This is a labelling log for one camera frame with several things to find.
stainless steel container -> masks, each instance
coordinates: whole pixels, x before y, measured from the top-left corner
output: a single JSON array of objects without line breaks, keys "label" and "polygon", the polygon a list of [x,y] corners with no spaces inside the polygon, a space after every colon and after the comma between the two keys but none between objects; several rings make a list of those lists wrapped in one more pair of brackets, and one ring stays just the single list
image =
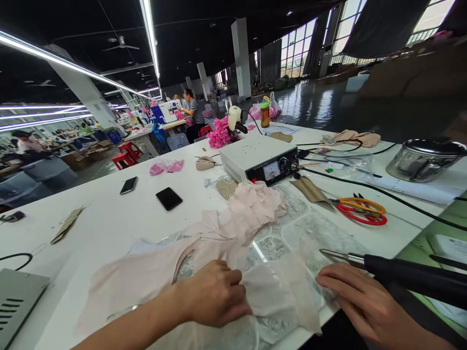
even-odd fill
[{"label": "stainless steel container", "polygon": [[467,155],[467,146],[459,142],[408,140],[386,167],[401,180],[429,182]]}]

hand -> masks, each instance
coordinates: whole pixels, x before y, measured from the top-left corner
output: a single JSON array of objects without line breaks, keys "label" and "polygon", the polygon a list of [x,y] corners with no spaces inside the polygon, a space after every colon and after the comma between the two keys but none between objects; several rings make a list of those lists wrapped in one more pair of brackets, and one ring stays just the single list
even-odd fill
[{"label": "hand", "polygon": [[323,268],[316,282],[336,292],[361,336],[387,349],[453,349],[418,325],[377,281],[346,263]]},{"label": "hand", "polygon": [[225,261],[213,260],[191,278],[177,282],[185,320],[223,327],[243,315],[251,315],[241,280],[240,270],[231,270]]}]

white column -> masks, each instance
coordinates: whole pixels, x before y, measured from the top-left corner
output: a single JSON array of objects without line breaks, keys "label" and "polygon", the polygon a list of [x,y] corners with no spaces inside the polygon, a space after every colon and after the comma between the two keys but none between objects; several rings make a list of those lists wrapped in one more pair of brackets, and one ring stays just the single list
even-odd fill
[{"label": "white column", "polygon": [[[61,47],[52,44],[47,48],[73,61],[68,52]],[[123,128],[116,122],[115,114],[107,105],[107,101],[88,76],[57,63],[49,62],[49,64],[81,103],[86,106],[89,113],[99,122],[101,128],[117,128],[123,131]]]},{"label": "white column", "polygon": [[211,93],[209,89],[208,77],[206,76],[206,70],[204,69],[204,62],[196,63],[198,68],[199,78],[201,80],[201,85],[203,86],[204,99],[208,102],[208,95]]},{"label": "white column", "polygon": [[239,18],[232,24],[232,41],[237,71],[238,96],[251,98],[246,18]]},{"label": "white column", "polygon": [[196,95],[196,92],[193,90],[193,84],[191,83],[191,78],[190,77],[185,77],[186,84],[188,85],[188,88],[191,89],[191,91]]}]

black smartphone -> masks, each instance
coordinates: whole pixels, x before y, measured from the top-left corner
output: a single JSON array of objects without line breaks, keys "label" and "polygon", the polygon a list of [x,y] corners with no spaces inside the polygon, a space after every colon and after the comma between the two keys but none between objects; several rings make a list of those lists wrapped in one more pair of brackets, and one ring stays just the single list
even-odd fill
[{"label": "black smartphone", "polygon": [[125,194],[125,193],[133,191],[136,188],[137,182],[138,182],[137,176],[125,181],[125,183],[123,184],[122,190],[120,191],[120,194]]},{"label": "black smartphone", "polygon": [[156,193],[156,197],[167,211],[172,210],[178,204],[183,202],[182,199],[178,196],[178,194],[176,194],[174,190],[170,187],[167,187],[165,190]]}]

red stool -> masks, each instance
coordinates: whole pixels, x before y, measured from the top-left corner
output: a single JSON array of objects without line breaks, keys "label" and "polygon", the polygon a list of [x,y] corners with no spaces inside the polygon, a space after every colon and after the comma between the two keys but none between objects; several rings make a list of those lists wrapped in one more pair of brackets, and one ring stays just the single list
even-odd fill
[{"label": "red stool", "polygon": [[130,154],[130,157],[132,157],[134,161],[138,161],[140,155],[143,154],[141,150],[131,141],[122,143],[120,146],[118,146],[118,149],[121,153],[123,153],[123,151],[127,151],[127,153]]},{"label": "red stool", "polygon": [[212,131],[213,131],[213,130],[211,129],[211,126],[210,126],[210,125],[203,126],[203,127],[199,130],[199,137],[206,136],[207,133],[210,133],[210,132],[212,132]]},{"label": "red stool", "polygon": [[137,161],[133,160],[129,152],[117,154],[112,157],[112,161],[118,170],[129,168],[130,166],[138,164]]}]

